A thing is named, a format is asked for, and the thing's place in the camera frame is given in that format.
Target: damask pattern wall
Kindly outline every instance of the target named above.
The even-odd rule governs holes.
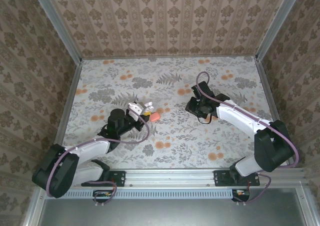
[[[51,0],[83,58],[255,54],[282,0]]]
[[[320,0],[296,1],[263,65],[320,208]]]
[[[24,219],[74,70],[38,0],[0,0],[0,225]]]

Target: cable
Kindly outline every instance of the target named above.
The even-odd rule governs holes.
[[[250,182],[248,180],[248,188],[247,188],[248,192],[250,193]]]
[[[266,177],[266,178],[268,178],[269,179],[269,182],[266,184],[266,186],[265,186],[265,188],[259,193],[259,195],[257,196],[257,197],[255,197],[255,198],[253,198],[253,199],[251,199],[251,200],[248,200],[247,202],[244,202],[244,201],[242,201],[240,198],[238,198],[238,197],[235,197],[235,196],[233,196],[233,198],[235,198],[236,200],[238,200],[239,202],[243,202],[243,203],[251,203],[251,202],[253,202],[253,201],[256,201],[259,197],[261,197],[262,196],[262,194],[267,190],[267,188],[270,186],[270,184],[271,184],[271,177],[269,177],[268,175],[265,175],[265,174],[261,174],[261,173],[258,173],[260,176],[262,176],[262,177]]]
[[[199,109],[199,104],[197,104],[197,110],[196,110],[196,117],[197,117],[199,123],[201,123],[201,124],[210,124],[211,121],[212,121],[212,115],[210,114],[210,120],[209,120],[208,123],[201,122],[201,121],[200,121],[200,118],[199,118],[199,115],[198,115],[198,109]]]
[[[150,128],[149,126],[147,125],[147,123],[144,121],[144,119],[138,115],[135,111],[133,111],[131,108],[129,108],[129,111],[133,112],[133,114],[135,114],[136,116],[138,116],[138,118],[141,120],[141,122],[144,123],[145,127],[146,127],[146,130],[147,130],[147,134],[146,136],[144,137],[144,139],[140,140],[140,141],[136,141],[136,142],[126,142],[126,141],[120,141],[120,140],[115,140],[115,139],[107,139],[107,138],[98,138],[98,139],[93,139],[93,140],[90,140],[88,142],[84,142],[84,143],[81,143],[75,147],[72,147],[70,149],[68,149],[67,151],[65,151],[60,157],[59,159],[55,162],[51,172],[50,172],[50,175],[48,177],[48,181],[46,182],[46,194],[48,197],[52,197],[52,195],[50,194],[50,191],[49,191],[49,188],[50,188],[50,184],[51,184],[51,180],[52,180],[52,177],[55,173],[55,170],[57,169],[57,167],[59,166],[59,164],[61,163],[62,159],[71,151],[75,150],[76,148],[80,148],[80,147],[83,147],[89,143],[92,143],[92,142],[119,142],[119,143],[125,143],[125,144],[138,144],[138,143],[141,143],[141,142],[144,142],[148,139],[149,135],[150,135]]]
[[[220,100],[218,100],[218,99],[216,99],[216,98],[213,98],[213,97],[209,96],[208,94],[206,94],[206,93],[200,88],[200,86],[199,86],[199,77],[200,77],[201,74],[206,74],[206,75],[208,76],[208,81],[207,81],[207,83],[209,83],[210,75],[209,75],[208,72],[200,72],[200,73],[197,75],[196,80],[195,80],[195,82],[196,82],[196,87],[198,87],[198,90],[199,90],[205,97],[207,97],[207,98],[209,98],[209,99],[211,99],[211,100],[213,100],[213,101],[215,101],[215,102],[224,104],[224,105],[226,105],[226,106],[228,106],[228,107],[230,107],[230,108],[232,108],[232,109],[237,110],[238,112],[242,113],[244,116],[247,116],[248,118],[252,119],[253,121],[258,122],[258,123],[260,123],[261,125],[265,126],[266,128],[270,129],[272,132],[274,132],[275,134],[277,134],[278,136],[280,136],[284,141],[286,141],[286,142],[289,144],[289,146],[290,146],[290,147],[292,148],[292,150],[294,151],[295,161],[294,161],[293,164],[286,165],[286,166],[279,166],[279,167],[281,167],[281,168],[290,168],[290,167],[295,167],[295,166],[299,163],[299,153],[298,153],[296,147],[295,147],[294,144],[293,144],[289,139],[287,139],[282,133],[278,132],[277,130],[275,130],[275,129],[274,129],[273,127],[271,127],[270,125],[268,125],[268,124],[260,121],[259,118],[254,117],[254,116],[248,114],[247,112],[241,110],[239,107],[235,107],[234,105],[232,105],[232,104],[230,104],[230,103],[220,101]]]
[[[115,194],[116,194],[116,192],[117,192],[117,191],[116,191],[116,190],[117,190],[117,184],[114,183],[114,182],[111,182],[111,181],[101,181],[101,182],[89,181],[88,183],[91,183],[91,184],[108,183],[108,184],[112,184],[112,185],[115,187],[115,189],[114,189],[113,193],[111,194],[111,196],[109,197],[109,199],[108,199],[107,201],[105,201],[103,204],[109,203],[110,200],[115,196]],[[94,202],[95,202],[96,205],[98,204],[98,202],[97,202],[97,196],[98,196],[99,194],[101,194],[101,193],[102,193],[102,192],[100,191],[100,192],[95,193],[95,195],[94,195],[93,200],[94,200]]]
[[[206,75],[207,75],[207,77],[208,77],[207,84],[208,84],[209,81],[210,81],[210,75],[209,75],[208,72],[204,72],[204,71],[203,71],[203,72],[200,72],[200,73],[197,75],[196,80],[195,80],[196,87],[198,88],[198,90],[199,90],[205,97],[207,97],[207,98],[209,98],[209,99],[211,99],[211,100],[213,100],[213,101],[215,101],[215,102],[224,104],[224,105],[226,105],[226,106],[228,106],[228,107],[230,107],[230,108],[233,108],[233,109],[237,110],[238,112],[242,113],[244,116],[247,116],[248,118],[252,119],[253,121],[258,122],[258,123],[260,123],[261,125],[265,126],[265,127],[268,128],[269,130],[271,130],[272,132],[274,132],[275,134],[277,134],[278,136],[280,136],[284,141],[286,141],[286,142],[289,144],[289,146],[290,146],[290,147],[292,148],[292,150],[294,151],[295,161],[294,161],[293,164],[286,165],[286,166],[279,166],[279,167],[281,167],[281,168],[290,168],[290,167],[295,167],[295,166],[299,163],[299,153],[298,153],[296,147],[295,147],[294,144],[293,144],[289,139],[287,139],[282,133],[278,132],[277,130],[275,130],[274,128],[272,128],[270,125],[268,125],[268,124],[260,121],[259,118],[254,117],[254,116],[248,114],[247,112],[241,110],[239,107],[234,106],[234,105],[232,105],[232,104],[230,104],[230,103],[227,103],[227,102],[220,101],[220,100],[218,100],[218,99],[216,99],[216,98],[213,98],[213,97],[209,96],[208,94],[206,94],[206,93],[200,88],[200,86],[199,86],[199,77],[200,77],[201,74],[206,74]],[[253,201],[257,200],[257,199],[266,191],[266,189],[267,189],[267,188],[269,187],[269,185],[271,184],[271,177],[269,177],[269,176],[267,176],[267,175],[265,175],[265,174],[261,174],[260,172],[258,172],[258,174],[261,175],[262,177],[267,177],[267,178],[269,179],[269,182],[267,183],[267,185],[265,186],[265,188],[262,190],[262,192],[261,192],[257,197],[255,197],[255,198],[247,201],[246,203],[250,203],[250,202],[253,202]]]

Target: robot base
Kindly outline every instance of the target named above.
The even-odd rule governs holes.
[[[243,177],[238,182],[230,175],[230,170],[215,170],[214,171],[214,185],[219,187],[224,186],[248,186],[248,182],[250,186],[260,186],[259,176],[257,173],[252,173],[247,177]]]
[[[114,182],[117,187],[124,187],[126,182],[126,171],[108,171],[105,176],[101,176],[99,181],[111,181]],[[82,187],[108,187],[111,186],[108,183],[99,183],[99,184],[92,184],[89,182],[84,182],[81,184]]]

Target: patterned table surface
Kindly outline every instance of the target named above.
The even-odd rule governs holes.
[[[147,141],[120,144],[98,157],[111,168],[229,167],[253,154],[252,139],[230,123],[214,119],[203,125],[185,111],[200,71],[210,74],[215,94],[224,93],[253,114],[272,119],[253,57],[91,60],[82,66],[64,145],[98,138],[110,111],[126,109],[134,100],[153,101],[161,114],[161,120],[148,122]],[[145,135],[145,128],[134,129],[121,139],[135,141]]]

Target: small cube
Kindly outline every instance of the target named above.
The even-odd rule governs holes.
[[[155,122],[155,121],[158,121],[160,118],[161,118],[160,114],[158,112],[154,112],[153,114],[150,115],[149,121]]]

